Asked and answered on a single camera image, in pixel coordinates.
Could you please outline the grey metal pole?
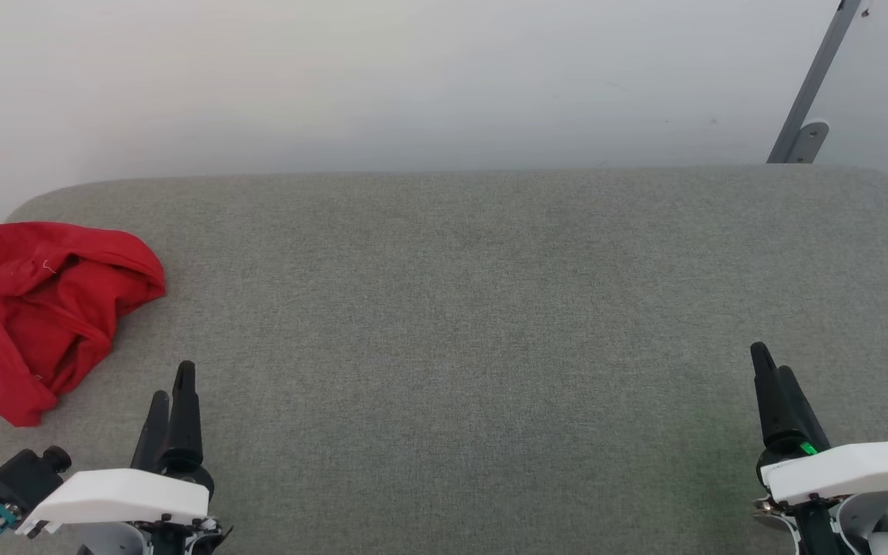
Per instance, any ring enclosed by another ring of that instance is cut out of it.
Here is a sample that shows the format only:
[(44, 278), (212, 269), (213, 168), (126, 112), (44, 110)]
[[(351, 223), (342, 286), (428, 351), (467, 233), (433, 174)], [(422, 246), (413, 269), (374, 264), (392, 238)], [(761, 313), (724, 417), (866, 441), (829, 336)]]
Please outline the grey metal pole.
[(795, 96), (792, 108), (787, 113), (772, 150), (769, 151), (768, 164), (814, 162), (829, 135), (829, 124), (824, 119), (810, 119), (810, 110), (862, 3), (863, 0), (838, 0), (835, 13)]

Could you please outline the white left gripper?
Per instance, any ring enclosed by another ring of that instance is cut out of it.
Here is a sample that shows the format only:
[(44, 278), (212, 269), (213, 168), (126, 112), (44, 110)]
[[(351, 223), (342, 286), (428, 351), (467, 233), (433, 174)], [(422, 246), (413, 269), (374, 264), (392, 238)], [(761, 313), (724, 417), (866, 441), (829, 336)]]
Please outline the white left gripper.
[(159, 461), (202, 463), (200, 396), (192, 361), (177, 366), (170, 395), (156, 391), (133, 454), (133, 469), (78, 471), (52, 481), (52, 491), (38, 501), (15, 528), (31, 537), (61, 526), (142, 523), (178, 526), (185, 530), (214, 530), (210, 515), (212, 482), (207, 472)]

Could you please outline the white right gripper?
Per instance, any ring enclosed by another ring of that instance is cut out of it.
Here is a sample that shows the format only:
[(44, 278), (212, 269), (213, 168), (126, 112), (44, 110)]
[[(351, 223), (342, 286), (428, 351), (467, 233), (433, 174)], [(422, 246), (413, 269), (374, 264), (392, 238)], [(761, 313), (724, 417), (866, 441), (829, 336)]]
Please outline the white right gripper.
[[(782, 389), (792, 415), (792, 428), (814, 449), (828, 449), (829, 440), (791, 368), (779, 368), (765, 343), (750, 347), (755, 400), (762, 444), (769, 447), (785, 433)], [(760, 482), (779, 505), (797, 506), (817, 499), (888, 492), (888, 440), (844, 445), (765, 465)]]

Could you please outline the red white basketball jersey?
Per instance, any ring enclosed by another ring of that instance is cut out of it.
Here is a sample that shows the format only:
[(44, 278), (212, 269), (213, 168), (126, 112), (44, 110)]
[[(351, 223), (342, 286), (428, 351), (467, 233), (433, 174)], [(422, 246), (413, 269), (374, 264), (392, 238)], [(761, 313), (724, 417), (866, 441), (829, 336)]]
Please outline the red white basketball jersey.
[(0, 417), (39, 425), (110, 354), (120, 319), (165, 292), (161, 261), (130, 233), (0, 224)]

